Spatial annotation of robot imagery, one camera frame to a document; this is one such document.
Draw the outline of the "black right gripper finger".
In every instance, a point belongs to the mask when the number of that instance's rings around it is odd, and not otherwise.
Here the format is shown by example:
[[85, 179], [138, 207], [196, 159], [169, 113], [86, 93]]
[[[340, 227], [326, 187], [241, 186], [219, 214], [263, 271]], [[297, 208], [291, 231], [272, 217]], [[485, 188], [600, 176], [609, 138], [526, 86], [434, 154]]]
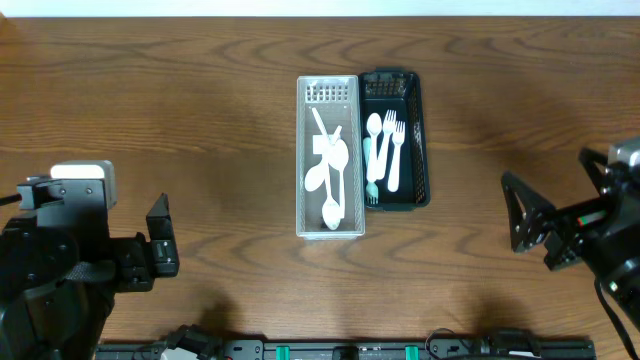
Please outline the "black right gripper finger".
[[502, 175], [501, 186], [508, 211], [511, 249], [514, 253], [528, 252], [546, 239], [556, 208], [511, 172]]
[[605, 168], [608, 164], [607, 156], [593, 149], [584, 147], [579, 153], [578, 160], [585, 169], [595, 189], [600, 190], [605, 177]]

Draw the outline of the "white plastic fork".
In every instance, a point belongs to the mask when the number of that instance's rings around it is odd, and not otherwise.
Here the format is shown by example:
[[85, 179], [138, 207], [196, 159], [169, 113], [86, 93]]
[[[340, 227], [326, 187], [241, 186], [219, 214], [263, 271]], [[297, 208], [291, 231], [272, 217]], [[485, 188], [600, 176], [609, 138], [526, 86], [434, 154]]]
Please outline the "white plastic fork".
[[397, 121], [396, 128], [392, 136], [394, 149], [393, 149], [393, 157], [391, 161], [390, 174], [389, 174], [388, 183], [387, 183], [387, 188], [390, 192], [397, 192], [399, 188], [401, 147], [404, 144], [404, 140], [405, 140], [405, 123], [402, 121]]
[[396, 127], [396, 117], [397, 115], [395, 110], [388, 110], [382, 123], [383, 140], [377, 158], [376, 171], [376, 177], [378, 180], [382, 180], [385, 176], [389, 141]]

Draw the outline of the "mint green plastic fork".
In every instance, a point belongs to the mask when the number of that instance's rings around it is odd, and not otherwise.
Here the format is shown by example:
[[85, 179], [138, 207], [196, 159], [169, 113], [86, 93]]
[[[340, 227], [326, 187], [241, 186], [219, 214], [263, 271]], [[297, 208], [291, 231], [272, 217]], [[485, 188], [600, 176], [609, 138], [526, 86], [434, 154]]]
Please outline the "mint green plastic fork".
[[[365, 159], [365, 170], [369, 169], [369, 152], [371, 147], [371, 139], [369, 137], [365, 137], [363, 139], [363, 153]], [[373, 206], [378, 204], [379, 199], [379, 191], [378, 187], [374, 182], [367, 181], [366, 188], [366, 202], [368, 205]]]

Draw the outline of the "white disposable spoon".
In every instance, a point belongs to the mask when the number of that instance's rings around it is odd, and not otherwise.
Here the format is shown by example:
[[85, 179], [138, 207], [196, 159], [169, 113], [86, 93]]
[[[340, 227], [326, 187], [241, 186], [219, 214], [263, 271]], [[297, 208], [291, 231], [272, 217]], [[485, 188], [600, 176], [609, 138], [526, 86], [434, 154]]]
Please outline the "white disposable spoon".
[[345, 217], [345, 179], [344, 170], [349, 162], [349, 151], [344, 140], [339, 139], [331, 147], [329, 165], [339, 172], [339, 209], [340, 218]]
[[338, 202], [333, 198], [332, 195], [329, 159], [333, 146], [340, 138], [342, 126], [338, 125], [334, 133], [332, 135], [329, 135], [326, 131], [326, 127], [320, 117], [318, 110], [316, 108], [312, 108], [312, 113], [319, 129], [321, 130], [321, 133], [327, 139], [327, 145], [324, 148], [321, 160], [321, 163], [323, 164], [324, 185], [326, 190], [326, 200], [322, 206], [322, 216], [326, 226], [330, 230], [336, 230], [340, 223], [340, 207]]
[[328, 174], [328, 155], [330, 148], [340, 139], [341, 130], [342, 126], [338, 125], [333, 134], [320, 142], [322, 145], [322, 159], [317, 165], [311, 167], [307, 171], [304, 178], [304, 187], [306, 191], [313, 192], [324, 183], [325, 176]]

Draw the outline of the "white plastic toddler spoon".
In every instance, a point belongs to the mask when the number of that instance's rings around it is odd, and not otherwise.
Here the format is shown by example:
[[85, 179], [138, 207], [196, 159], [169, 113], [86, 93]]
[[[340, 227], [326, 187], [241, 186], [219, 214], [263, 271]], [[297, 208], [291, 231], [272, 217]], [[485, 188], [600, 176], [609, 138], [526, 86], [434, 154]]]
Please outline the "white plastic toddler spoon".
[[367, 180], [375, 182], [377, 180], [377, 137], [382, 131], [382, 120], [378, 113], [372, 113], [366, 123], [366, 129], [370, 138], [369, 163], [367, 167]]

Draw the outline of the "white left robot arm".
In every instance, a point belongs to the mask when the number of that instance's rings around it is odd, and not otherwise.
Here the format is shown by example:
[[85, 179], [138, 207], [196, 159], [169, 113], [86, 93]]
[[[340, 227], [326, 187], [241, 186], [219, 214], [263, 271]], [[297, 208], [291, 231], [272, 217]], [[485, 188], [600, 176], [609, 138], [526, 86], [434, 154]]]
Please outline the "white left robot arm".
[[113, 166], [67, 162], [33, 176], [5, 204], [21, 214], [1, 233], [1, 355], [5, 359], [556, 359], [557, 343], [499, 330], [423, 343], [227, 341], [183, 326], [148, 344], [102, 344], [117, 294], [147, 292], [179, 270], [169, 202], [161, 195], [148, 230], [112, 238]]

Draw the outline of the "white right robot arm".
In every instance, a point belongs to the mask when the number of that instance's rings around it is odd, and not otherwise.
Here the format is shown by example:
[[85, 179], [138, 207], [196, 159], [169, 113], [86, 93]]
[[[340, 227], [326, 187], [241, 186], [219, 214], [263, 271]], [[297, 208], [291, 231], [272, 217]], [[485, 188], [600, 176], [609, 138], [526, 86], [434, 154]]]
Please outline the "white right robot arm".
[[554, 212], [544, 262], [552, 271], [575, 261], [589, 267], [598, 300], [629, 357], [637, 359], [633, 341], [604, 296], [639, 325], [639, 139], [616, 143], [606, 155], [584, 148], [579, 160], [599, 196]]

